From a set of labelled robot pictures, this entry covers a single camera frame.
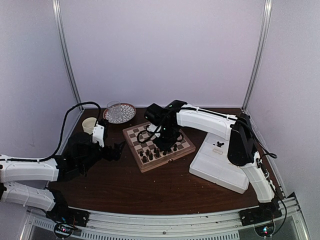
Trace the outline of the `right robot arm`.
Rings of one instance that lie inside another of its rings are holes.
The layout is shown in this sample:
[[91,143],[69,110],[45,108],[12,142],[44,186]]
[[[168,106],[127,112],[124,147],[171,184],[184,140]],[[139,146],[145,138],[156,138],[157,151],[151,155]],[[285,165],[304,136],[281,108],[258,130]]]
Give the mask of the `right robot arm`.
[[198,129],[222,138],[227,144],[222,157],[244,172],[256,193],[259,206],[253,212],[258,219],[266,221],[271,216],[281,216],[280,198],[257,150],[258,140],[248,115],[217,113],[174,100],[166,107],[153,103],[144,117],[154,126],[154,144],[164,151],[178,139],[181,127]]

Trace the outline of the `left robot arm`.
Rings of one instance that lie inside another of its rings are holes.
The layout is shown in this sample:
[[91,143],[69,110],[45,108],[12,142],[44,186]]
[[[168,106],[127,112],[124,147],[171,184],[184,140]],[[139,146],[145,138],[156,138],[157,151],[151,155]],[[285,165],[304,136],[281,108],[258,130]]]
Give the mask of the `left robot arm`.
[[39,189],[21,181],[68,182],[83,175],[101,159],[120,159],[125,142],[113,146],[94,140],[92,135],[77,133],[67,141],[62,155],[48,160],[37,158],[0,157],[0,201],[43,210],[52,218],[67,222],[72,211],[58,190]]

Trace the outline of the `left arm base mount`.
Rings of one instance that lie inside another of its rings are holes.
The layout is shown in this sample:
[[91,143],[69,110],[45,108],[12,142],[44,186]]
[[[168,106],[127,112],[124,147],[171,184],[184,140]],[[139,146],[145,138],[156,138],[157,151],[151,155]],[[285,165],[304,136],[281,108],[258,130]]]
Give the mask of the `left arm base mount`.
[[53,233],[59,239],[69,238],[74,233],[79,233],[79,227],[86,227],[90,213],[74,208],[60,208],[44,211],[45,217],[52,220],[55,225]]

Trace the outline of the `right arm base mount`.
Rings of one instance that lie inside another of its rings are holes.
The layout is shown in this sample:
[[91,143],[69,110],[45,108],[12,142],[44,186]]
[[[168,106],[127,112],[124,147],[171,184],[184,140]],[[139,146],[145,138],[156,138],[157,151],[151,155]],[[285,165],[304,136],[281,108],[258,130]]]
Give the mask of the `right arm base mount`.
[[279,209],[247,208],[239,212],[243,227],[253,225],[255,233],[261,238],[269,238],[276,232],[275,219],[282,216]]

